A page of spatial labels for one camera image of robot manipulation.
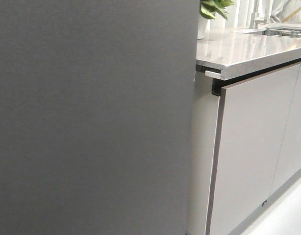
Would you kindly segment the grey cabinet door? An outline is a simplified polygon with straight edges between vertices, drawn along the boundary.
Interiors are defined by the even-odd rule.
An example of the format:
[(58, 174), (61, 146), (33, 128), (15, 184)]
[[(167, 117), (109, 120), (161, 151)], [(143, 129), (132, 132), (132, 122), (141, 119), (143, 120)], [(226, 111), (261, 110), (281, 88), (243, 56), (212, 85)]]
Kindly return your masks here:
[(207, 234), (229, 234), (269, 197), (299, 71), (222, 87)]
[(301, 169), (301, 65), (282, 139), (271, 194)]

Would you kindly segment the stainless steel sink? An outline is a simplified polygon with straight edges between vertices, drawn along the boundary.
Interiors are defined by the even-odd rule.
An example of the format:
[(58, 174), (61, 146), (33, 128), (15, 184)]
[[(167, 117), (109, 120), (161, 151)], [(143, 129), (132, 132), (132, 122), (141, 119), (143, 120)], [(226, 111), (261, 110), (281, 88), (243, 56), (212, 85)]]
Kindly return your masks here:
[(284, 37), (284, 38), (301, 38), (301, 27), (292, 27), (292, 26), (265, 27), (261, 29), (252, 29), (245, 33), (253, 34), (253, 35), (262, 35), (262, 36)]

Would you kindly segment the grey stone countertop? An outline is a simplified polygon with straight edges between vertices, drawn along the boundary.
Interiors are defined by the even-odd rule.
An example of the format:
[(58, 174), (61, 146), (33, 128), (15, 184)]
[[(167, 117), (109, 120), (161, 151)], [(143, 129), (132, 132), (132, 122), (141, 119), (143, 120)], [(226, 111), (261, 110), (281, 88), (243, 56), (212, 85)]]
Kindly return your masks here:
[(263, 31), (263, 27), (212, 29), (197, 41), (196, 64), (213, 71), (213, 78), (230, 80), (301, 59), (301, 38)]

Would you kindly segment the far grey cabinet door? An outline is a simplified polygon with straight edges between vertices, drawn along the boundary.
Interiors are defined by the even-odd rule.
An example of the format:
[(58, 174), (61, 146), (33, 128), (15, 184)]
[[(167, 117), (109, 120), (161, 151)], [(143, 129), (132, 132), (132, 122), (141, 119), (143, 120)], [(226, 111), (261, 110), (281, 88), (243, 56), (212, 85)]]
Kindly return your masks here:
[(301, 169), (301, 65), (282, 139), (271, 194)]

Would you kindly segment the near grey cabinet door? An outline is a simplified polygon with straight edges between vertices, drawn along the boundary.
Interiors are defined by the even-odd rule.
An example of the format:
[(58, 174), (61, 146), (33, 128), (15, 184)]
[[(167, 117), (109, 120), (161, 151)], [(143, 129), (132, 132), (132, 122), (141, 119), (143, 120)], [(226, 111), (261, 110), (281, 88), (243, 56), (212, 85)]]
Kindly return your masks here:
[(299, 71), (222, 87), (207, 234), (229, 234), (269, 197)]

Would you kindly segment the grey fridge door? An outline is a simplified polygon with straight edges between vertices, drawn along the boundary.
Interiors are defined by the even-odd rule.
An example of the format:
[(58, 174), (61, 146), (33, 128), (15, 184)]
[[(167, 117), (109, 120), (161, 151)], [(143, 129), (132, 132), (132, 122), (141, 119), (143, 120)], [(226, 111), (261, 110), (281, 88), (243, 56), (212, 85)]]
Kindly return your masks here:
[(0, 0), (0, 235), (183, 235), (199, 3)]

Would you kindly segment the green potted plant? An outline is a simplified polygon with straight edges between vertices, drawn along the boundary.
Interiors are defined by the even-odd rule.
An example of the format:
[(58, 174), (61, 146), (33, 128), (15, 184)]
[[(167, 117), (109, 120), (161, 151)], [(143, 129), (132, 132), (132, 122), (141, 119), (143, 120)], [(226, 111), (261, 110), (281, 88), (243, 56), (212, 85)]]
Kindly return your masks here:
[(199, 14), (208, 20), (214, 20), (216, 14), (227, 20), (226, 8), (234, 5), (232, 0), (200, 0)]

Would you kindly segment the steel kitchen faucet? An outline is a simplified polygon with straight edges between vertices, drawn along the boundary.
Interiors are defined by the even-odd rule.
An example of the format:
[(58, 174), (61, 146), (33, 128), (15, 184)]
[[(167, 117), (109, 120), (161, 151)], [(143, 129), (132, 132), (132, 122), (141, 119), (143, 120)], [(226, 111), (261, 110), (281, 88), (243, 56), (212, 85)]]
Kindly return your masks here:
[(254, 0), (251, 12), (250, 28), (258, 28), (259, 24), (267, 24), (270, 17), (270, 1)]

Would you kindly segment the white plant pot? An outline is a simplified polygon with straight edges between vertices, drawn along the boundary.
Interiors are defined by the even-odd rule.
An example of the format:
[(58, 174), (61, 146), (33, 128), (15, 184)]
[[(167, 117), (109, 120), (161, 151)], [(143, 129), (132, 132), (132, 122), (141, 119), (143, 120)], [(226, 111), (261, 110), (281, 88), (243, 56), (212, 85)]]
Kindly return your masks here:
[(210, 30), (210, 21), (211, 20), (199, 16), (197, 37), (198, 40), (203, 39), (205, 32)]

